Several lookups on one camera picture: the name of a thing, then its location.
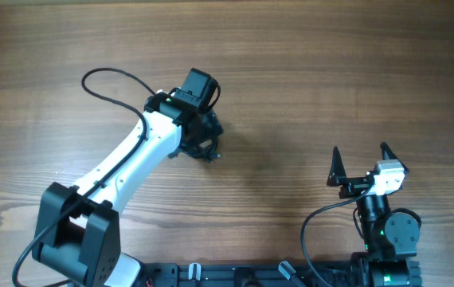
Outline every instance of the wooden table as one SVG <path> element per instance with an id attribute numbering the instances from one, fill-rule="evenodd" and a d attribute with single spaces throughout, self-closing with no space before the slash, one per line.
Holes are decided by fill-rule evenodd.
<path id="1" fill-rule="evenodd" d="M 221 159 L 163 161 L 121 219 L 142 261 L 303 261 L 299 228 L 338 202 L 326 186 L 338 145 L 350 176 L 385 140 L 411 170 L 392 207 L 424 222 L 426 286 L 454 286 L 454 4 L 183 2 L 0 7 L 0 286 L 33 237 L 41 193 L 69 185 L 136 117 L 80 87 L 89 69 L 130 71 L 169 90 L 191 67 L 218 79 Z M 90 85 L 143 108 L 147 92 L 103 73 Z M 354 206 L 307 229 L 314 259 L 363 242 Z M 22 281 L 60 279 L 29 259 Z"/>

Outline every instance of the wood grain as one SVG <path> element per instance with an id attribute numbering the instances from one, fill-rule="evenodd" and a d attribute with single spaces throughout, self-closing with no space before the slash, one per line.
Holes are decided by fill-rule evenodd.
<path id="1" fill-rule="evenodd" d="M 454 285 L 454 2 L 186 2 L 0 7 L 0 286 L 33 237 L 41 193 L 98 164 L 136 118 L 88 96 L 85 72 L 130 71 L 155 89 L 191 67 L 218 79 L 225 134 L 214 164 L 165 160 L 121 219 L 142 261 L 303 260 L 307 214 L 338 145 L 349 175 L 385 140 L 411 170 L 392 207 L 423 219 L 425 286 Z M 147 93 L 113 74 L 95 90 L 142 108 Z M 315 219 L 315 259 L 363 249 L 347 206 Z M 22 280 L 60 279 L 28 260 Z"/>
<path id="2" fill-rule="evenodd" d="M 68 4 L 103 4 L 103 3 L 147 3 L 147 2 L 228 2 L 232 0 L 0 0 L 0 6 L 18 5 L 68 5 Z"/>

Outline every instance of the black cable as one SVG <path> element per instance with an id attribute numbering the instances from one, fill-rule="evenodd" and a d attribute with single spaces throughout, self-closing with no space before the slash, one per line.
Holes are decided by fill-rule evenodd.
<path id="1" fill-rule="evenodd" d="M 206 112 L 211 111 L 211 108 L 214 107 L 214 105 L 218 102 L 218 99 L 220 98 L 220 85 L 217 86 L 217 98 L 214 99 L 213 103 L 209 105 L 209 107 L 206 109 Z"/>
<path id="2" fill-rule="evenodd" d="M 47 235 L 47 233 L 54 227 L 56 226 L 62 219 L 66 218 L 69 216 L 69 214 L 74 211 L 85 199 L 87 199 L 87 197 L 89 195 L 91 195 L 94 191 L 96 191 L 99 187 L 103 186 L 103 184 L 121 167 L 123 166 L 124 163 L 126 163 L 130 157 L 137 151 L 137 149 L 140 147 L 140 145 L 142 144 L 142 142 L 146 139 L 146 134 L 147 134 L 147 123 L 144 119 L 144 116 L 141 112 L 139 112 L 139 110 L 137 110 L 136 108 L 133 108 L 132 106 L 130 106 L 129 104 L 125 104 L 121 101 L 118 101 L 118 100 L 114 100 L 114 99 L 111 99 L 109 97 L 106 97 L 106 96 L 101 96 L 100 94 L 96 93 L 96 92 L 93 92 L 91 91 L 86 85 L 85 85 L 85 80 L 91 76 L 93 73 L 97 73 L 97 72 L 102 72 L 102 71 L 109 71 L 109 72 L 116 72 L 116 73 L 122 73 L 123 75 L 127 76 L 127 77 L 130 77 L 132 79 L 134 79 L 135 81 L 138 81 L 144 88 L 146 88 L 153 96 L 155 95 L 155 92 L 149 88 L 148 85 L 146 85 L 146 83 L 142 82 L 139 78 L 135 77 L 134 75 L 130 74 L 130 73 L 127 73 L 127 72 L 124 72 L 123 70 L 120 70 L 120 69 L 113 69 L 113 68 L 98 68 L 98 69 L 93 69 L 89 72 L 87 72 L 83 77 L 82 77 L 82 88 L 85 90 L 85 92 L 88 92 L 89 94 L 101 99 L 101 100 L 106 100 L 108 102 L 111 102 L 113 104 L 117 104 L 123 108 L 127 108 L 129 109 L 130 111 L 134 112 L 135 114 L 137 114 L 137 116 L 139 116 L 140 120 L 142 121 L 142 125 L 143 125 L 143 131 L 142 131 L 142 134 L 141 136 L 139 137 L 139 140 L 137 141 L 137 143 L 135 144 L 135 146 L 103 177 L 101 178 L 100 180 L 98 180 L 94 186 L 91 187 L 90 190 L 88 190 L 87 192 L 85 192 L 79 200 L 77 200 L 76 202 L 74 202 L 72 205 L 70 205 L 68 208 L 66 208 L 66 210 L 64 210 L 61 215 L 59 217 L 57 217 L 52 223 L 50 223 L 46 228 L 43 229 L 42 232 L 40 232 L 33 240 L 31 243 L 29 243 L 29 245 L 25 248 L 25 250 L 23 251 L 22 255 L 20 255 L 20 258 L 17 260 L 17 262 L 14 264 L 14 267 L 13 267 L 13 273 L 11 274 L 11 280 L 14 284 L 14 286 L 16 287 L 25 287 L 23 284 L 20 283 L 20 281 L 18 280 L 18 273 L 20 272 L 20 268 L 22 267 L 22 263 L 23 261 L 27 258 L 27 256 L 29 255 L 30 251 L 32 249 L 34 249 L 34 247 L 36 247 L 37 244 L 40 243 L 40 241 L 43 239 L 43 237 L 45 235 Z"/>
<path id="3" fill-rule="evenodd" d="M 354 208 L 353 210 L 353 221 L 354 221 L 354 226 L 356 226 L 356 230 L 358 231 L 358 234 L 360 234 L 360 237 L 365 240 L 365 238 L 363 237 L 363 233 L 362 231 L 360 230 L 360 226 L 358 226 L 358 219 L 356 218 L 356 211 L 358 211 L 358 208 Z"/>
<path id="4" fill-rule="evenodd" d="M 409 210 L 407 208 L 396 208 L 394 210 L 392 210 L 392 213 L 393 214 L 396 214 L 396 213 L 405 213 L 405 214 L 408 214 L 408 215 L 411 215 L 411 217 L 413 217 L 417 223 L 418 223 L 418 228 L 421 228 L 421 218 L 418 214 L 416 214 L 414 211 L 412 210 Z"/>
<path id="5" fill-rule="evenodd" d="M 326 210 L 330 210 L 332 208 L 336 208 L 336 207 L 340 207 L 340 206 L 345 206 L 347 204 L 350 204 L 350 203 L 353 203 L 359 199 L 361 199 L 362 197 L 364 197 L 367 193 L 369 192 L 369 189 L 367 189 L 366 191 L 363 191 L 358 197 L 356 198 L 353 198 L 353 199 L 349 199 L 349 200 L 346 200 L 346 201 L 343 201 L 343 202 L 339 202 L 339 203 L 336 203 L 336 204 L 332 204 L 330 206 L 325 206 L 323 208 L 319 208 L 318 210 L 312 212 L 310 215 L 307 216 L 307 218 L 305 219 L 305 221 L 303 222 L 303 225 L 301 226 L 301 249 L 303 251 L 303 255 L 305 256 L 305 259 L 307 260 L 307 263 L 308 263 L 308 266 L 310 266 L 310 269 L 312 270 L 312 272 L 314 273 L 314 275 L 327 287 L 331 287 L 331 285 L 329 285 L 326 280 L 324 280 L 324 278 L 319 275 L 319 273 L 317 272 L 317 270 L 314 268 L 314 265 L 312 265 L 312 260 L 310 259 L 310 257 L 308 256 L 308 252 L 307 252 L 307 247 L 305 246 L 305 227 L 307 227 L 307 224 L 308 222 L 314 217 L 316 216 L 317 214 L 320 214 L 321 212 L 323 211 L 326 211 Z"/>
<path id="6" fill-rule="evenodd" d="M 170 92 L 168 93 L 168 95 L 172 96 L 172 94 L 173 94 L 174 92 L 176 92 L 177 90 L 178 90 L 178 88 L 172 88 L 172 89 L 170 90 Z"/>

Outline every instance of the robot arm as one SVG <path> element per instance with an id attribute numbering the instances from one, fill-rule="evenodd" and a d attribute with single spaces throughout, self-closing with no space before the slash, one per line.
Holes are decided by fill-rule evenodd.
<path id="1" fill-rule="evenodd" d="M 138 114 L 145 123 L 140 120 L 102 163 L 71 187 L 50 185 L 41 196 L 37 216 L 35 238 L 41 240 L 27 249 L 32 250 L 33 259 L 65 275 L 73 287 L 421 286 L 418 262 L 409 260 L 417 254 L 421 220 L 410 210 L 391 210 L 387 199 L 401 189 L 409 170 L 386 143 L 381 145 L 383 160 L 359 178 L 347 177 L 339 150 L 334 149 L 327 185 L 341 187 L 339 197 L 349 200 L 325 206 L 303 223 L 306 266 L 294 268 L 286 261 L 280 265 L 204 267 L 198 263 L 142 264 L 122 254 L 119 216 L 149 173 L 165 157 L 179 152 L 207 160 L 217 157 L 217 137 L 223 132 L 211 109 L 217 99 L 208 105 L 216 89 L 219 95 L 220 87 L 210 75 L 192 69 L 182 88 L 148 99 L 143 115 Z M 211 144 L 201 147 L 208 140 Z M 128 152 L 133 153 L 122 162 Z M 307 222 L 314 214 L 350 202 L 357 204 L 362 224 L 359 232 L 367 252 L 353 253 L 349 261 L 312 265 L 304 248 Z"/>
<path id="2" fill-rule="evenodd" d="M 37 242 L 33 259 L 78 285 L 131 286 L 141 265 L 121 253 L 119 216 L 145 178 L 167 156 L 183 152 L 207 160 L 217 157 L 217 137 L 223 129 L 212 110 L 216 100 L 208 105 L 215 90 L 219 96 L 218 83 L 209 74 L 191 69 L 181 88 L 159 92 L 147 100 L 145 124 L 139 120 L 102 163 L 71 187 L 50 185 L 41 197 L 35 237 L 56 218 L 62 220 Z M 146 138 L 133 151 L 144 135 Z M 211 144 L 201 147 L 208 140 Z M 133 153 L 114 171 L 128 152 Z M 112 171 L 107 180 L 99 181 Z M 103 184 L 91 193 L 99 183 Z M 76 208 L 68 211 L 71 205 Z"/>
<path id="3" fill-rule="evenodd" d="M 103 188 L 88 196 L 96 203 L 111 202 L 112 209 L 119 215 L 146 177 L 181 143 L 182 127 L 172 123 L 170 117 L 159 112 L 144 112 L 143 115 L 147 122 L 147 139 Z M 102 163 L 75 181 L 73 186 L 80 187 L 77 191 L 79 195 L 88 191 L 96 180 L 102 178 L 130 151 L 139 139 L 142 128 L 139 120 L 127 138 Z"/>

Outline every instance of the black plastic part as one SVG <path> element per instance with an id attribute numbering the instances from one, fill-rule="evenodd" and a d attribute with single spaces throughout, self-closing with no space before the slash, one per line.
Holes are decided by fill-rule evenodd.
<path id="1" fill-rule="evenodd" d="M 412 286 L 422 284 L 418 262 L 387 261 L 370 264 L 370 277 L 373 287 Z"/>
<path id="2" fill-rule="evenodd" d="M 338 187 L 347 183 L 346 170 L 342 163 L 342 157 L 340 157 L 340 151 L 338 147 L 333 148 L 333 157 L 331 158 L 330 174 L 326 185 L 329 187 Z"/>
<path id="3" fill-rule="evenodd" d="M 150 96 L 144 110 L 147 112 L 160 112 L 172 119 L 178 126 L 184 126 L 198 114 L 198 107 L 183 100 L 175 99 L 172 96 L 160 92 L 156 96 Z"/>
<path id="4" fill-rule="evenodd" d="M 217 138 L 224 132 L 224 129 L 221 127 L 217 114 L 213 110 L 201 115 L 200 124 L 190 124 L 189 131 L 190 133 L 185 140 L 182 140 L 177 153 L 184 151 L 193 158 L 205 158 L 208 161 L 212 161 L 219 156 L 217 154 Z M 202 144 L 208 140 L 210 144 L 203 147 Z M 170 154 L 169 157 L 174 157 L 177 153 Z"/>
<path id="5" fill-rule="evenodd" d="M 363 191 L 366 191 L 371 184 L 374 183 L 372 174 L 365 177 L 347 178 L 342 157 L 338 147 L 333 148 L 333 156 L 331 159 L 330 174 L 326 185 L 329 187 L 340 186 L 340 199 L 348 199 L 359 196 Z"/>
<path id="6" fill-rule="evenodd" d="M 368 195 L 356 202 L 363 238 L 370 254 L 377 253 L 378 258 L 383 258 L 383 248 L 380 242 L 381 230 L 386 219 L 392 214 L 386 195 Z"/>
<path id="7" fill-rule="evenodd" d="M 234 270 L 234 287 L 263 287 L 263 285 L 252 268 L 239 267 Z"/>
<path id="8" fill-rule="evenodd" d="M 379 244 L 385 258 L 407 258 L 417 256 L 420 228 L 411 215 L 398 213 L 386 219 L 380 232 Z"/>
<path id="9" fill-rule="evenodd" d="M 81 195 L 76 188 L 52 183 L 41 197 L 35 236 Z M 121 252 L 119 214 L 112 204 L 84 200 L 72 212 L 88 216 L 85 229 L 63 219 L 33 249 L 33 258 L 84 286 L 103 286 Z"/>
<path id="10" fill-rule="evenodd" d="M 174 98 L 205 112 L 217 86 L 218 82 L 208 73 L 192 68 L 182 87 L 176 89 Z"/>

